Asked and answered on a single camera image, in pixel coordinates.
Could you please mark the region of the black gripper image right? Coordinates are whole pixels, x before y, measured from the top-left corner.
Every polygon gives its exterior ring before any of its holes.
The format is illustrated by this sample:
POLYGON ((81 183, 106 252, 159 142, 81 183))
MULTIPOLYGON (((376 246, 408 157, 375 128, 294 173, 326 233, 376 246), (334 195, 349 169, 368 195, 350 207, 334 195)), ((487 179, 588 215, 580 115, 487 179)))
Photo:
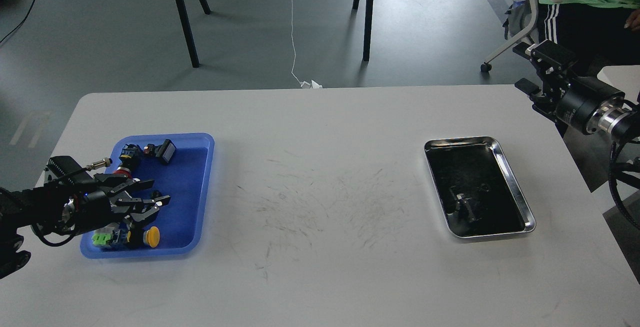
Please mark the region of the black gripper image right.
POLYGON ((521 78, 514 84, 530 99, 535 112, 585 135, 597 131, 626 134, 626 94, 598 78, 578 76, 573 70, 578 56, 573 51, 551 40, 520 42, 513 51, 530 61, 544 83, 540 87, 521 78))

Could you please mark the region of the person's second hand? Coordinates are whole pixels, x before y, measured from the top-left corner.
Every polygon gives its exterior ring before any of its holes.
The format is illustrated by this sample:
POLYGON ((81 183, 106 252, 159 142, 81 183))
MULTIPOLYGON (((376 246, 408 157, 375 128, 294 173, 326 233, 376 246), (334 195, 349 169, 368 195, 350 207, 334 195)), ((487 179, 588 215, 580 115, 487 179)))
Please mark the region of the person's second hand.
POLYGON ((633 33, 640 31, 640 9, 633 10, 626 18, 623 28, 633 33))

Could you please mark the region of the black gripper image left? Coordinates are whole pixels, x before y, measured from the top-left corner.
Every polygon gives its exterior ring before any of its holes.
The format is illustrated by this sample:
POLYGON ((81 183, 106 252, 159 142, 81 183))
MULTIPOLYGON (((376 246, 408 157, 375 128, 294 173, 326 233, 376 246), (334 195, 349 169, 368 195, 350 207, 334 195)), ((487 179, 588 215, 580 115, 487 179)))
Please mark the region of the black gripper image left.
POLYGON ((155 179, 139 179, 121 173, 97 173, 94 179, 64 179, 68 201, 62 208, 62 235, 78 236, 124 222, 140 230, 154 222, 157 213, 170 203, 170 195, 143 199, 135 191, 153 187, 155 179))

